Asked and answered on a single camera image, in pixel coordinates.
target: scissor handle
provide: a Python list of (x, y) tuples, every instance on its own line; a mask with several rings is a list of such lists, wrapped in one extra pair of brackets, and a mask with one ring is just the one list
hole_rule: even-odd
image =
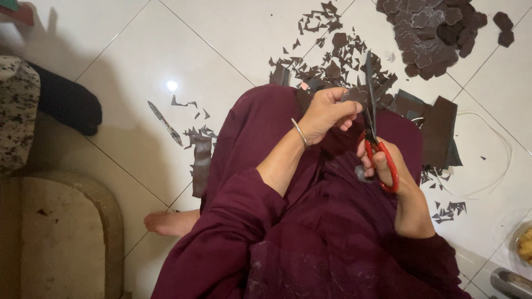
[(377, 146), (374, 146), (373, 148), (369, 140), (366, 139), (364, 143), (366, 147), (366, 152), (368, 153), (368, 158), (371, 161), (372, 168), (375, 168), (375, 164), (373, 163), (373, 150), (375, 150), (376, 152), (383, 152), (386, 155), (386, 163), (388, 164), (388, 168), (390, 169), (390, 173), (392, 175), (392, 186), (388, 187), (385, 183), (382, 182), (382, 180), (380, 182), (380, 185), (384, 189), (384, 191), (388, 193), (396, 193), (399, 189), (399, 173), (397, 173), (397, 167), (395, 166), (394, 160), (392, 159), (390, 152), (382, 142), (379, 142)]

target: beige chair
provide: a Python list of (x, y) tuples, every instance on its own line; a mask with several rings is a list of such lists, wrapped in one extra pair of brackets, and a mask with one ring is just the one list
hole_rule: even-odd
[(0, 298), (129, 297), (112, 194), (59, 171), (0, 179)]

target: plastic container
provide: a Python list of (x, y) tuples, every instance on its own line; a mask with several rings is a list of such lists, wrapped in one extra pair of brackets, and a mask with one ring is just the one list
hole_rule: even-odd
[(521, 237), (529, 229), (532, 229), (532, 221), (524, 222), (517, 228), (512, 236), (513, 241), (510, 242), (510, 254), (513, 257), (513, 263), (519, 275), (532, 280), (532, 265), (519, 255)]

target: black sock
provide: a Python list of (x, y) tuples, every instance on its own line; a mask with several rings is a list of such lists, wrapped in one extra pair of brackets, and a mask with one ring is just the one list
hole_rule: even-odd
[(102, 123), (102, 106), (98, 98), (78, 83), (33, 63), (28, 64), (40, 76), (40, 99), (37, 109), (84, 135), (95, 135), (98, 125)]

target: scissor blade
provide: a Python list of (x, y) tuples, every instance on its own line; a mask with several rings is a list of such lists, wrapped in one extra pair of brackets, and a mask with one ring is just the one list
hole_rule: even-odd
[(376, 101), (375, 96), (373, 95), (373, 68), (371, 67), (371, 50), (368, 50), (368, 56), (366, 57), (366, 84), (369, 88), (369, 94), (371, 97), (371, 100), (368, 101), (368, 112), (370, 116), (370, 122), (369, 125), (371, 126), (371, 132), (373, 133), (373, 136), (377, 136), (377, 132), (375, 129), (375, 114), (376, 114)]

